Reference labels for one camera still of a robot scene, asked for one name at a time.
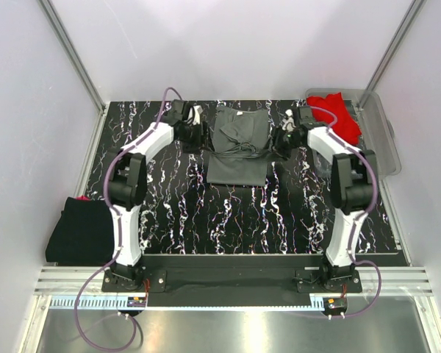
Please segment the grey t shirt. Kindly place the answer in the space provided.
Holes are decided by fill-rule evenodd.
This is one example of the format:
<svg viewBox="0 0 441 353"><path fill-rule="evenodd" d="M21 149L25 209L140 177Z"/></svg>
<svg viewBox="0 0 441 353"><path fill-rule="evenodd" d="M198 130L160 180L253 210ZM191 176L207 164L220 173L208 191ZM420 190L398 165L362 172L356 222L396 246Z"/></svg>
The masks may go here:
<svg viewBox="0 0 441 353"><path fill-rule="evenodd" d="M266 183L269 138L267 110L217 107L207 182L262 187Z"/></svg>

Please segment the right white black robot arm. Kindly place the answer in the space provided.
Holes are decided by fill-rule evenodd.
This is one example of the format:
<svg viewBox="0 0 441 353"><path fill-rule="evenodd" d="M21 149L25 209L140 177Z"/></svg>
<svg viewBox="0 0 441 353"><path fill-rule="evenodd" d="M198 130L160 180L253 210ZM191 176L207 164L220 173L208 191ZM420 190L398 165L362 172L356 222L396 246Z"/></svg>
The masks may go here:
<svg viewBox="0 0 441 353"><path fill-rule="evenodd" d="M355 277L356 245L362 225L379 195L376 154L343 140L333 128L335 113L322 107L289 109L274 130L270 150L287 158L298 147L308 146L331 165L330 198L334 226L319 269L309 279L297 278L307 289L341 292L359 280Z"/></svg>

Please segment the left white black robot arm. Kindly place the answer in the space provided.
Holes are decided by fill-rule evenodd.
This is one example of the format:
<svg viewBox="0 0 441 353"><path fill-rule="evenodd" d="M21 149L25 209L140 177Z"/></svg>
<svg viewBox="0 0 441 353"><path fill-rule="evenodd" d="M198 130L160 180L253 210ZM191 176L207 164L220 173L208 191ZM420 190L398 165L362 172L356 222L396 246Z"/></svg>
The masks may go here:
<svg viewBox="0 0 441 353"><path fill-rule="evenodd" d="M147 164L165 147L179 141L194 154L212 145L202 108L175 99L134 141L114 150L104 177L103 194L112 216L114 250L104 267L104 290L149 289L139 241L140 209L148 190Z"/></svg>

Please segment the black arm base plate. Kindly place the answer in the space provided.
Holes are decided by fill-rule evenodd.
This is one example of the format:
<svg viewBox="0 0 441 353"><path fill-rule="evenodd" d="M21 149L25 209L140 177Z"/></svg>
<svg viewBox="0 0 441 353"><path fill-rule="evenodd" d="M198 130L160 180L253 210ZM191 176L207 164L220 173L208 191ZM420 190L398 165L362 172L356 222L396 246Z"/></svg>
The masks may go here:
<svg viewBox="0 0 441 353"><path fill-rule="evenodd" d="M102 290L148 295L150 308L299 307L310 295L361 293L358 273L327 274L320 255L146 255L131 279L107 272Z"/></svg>

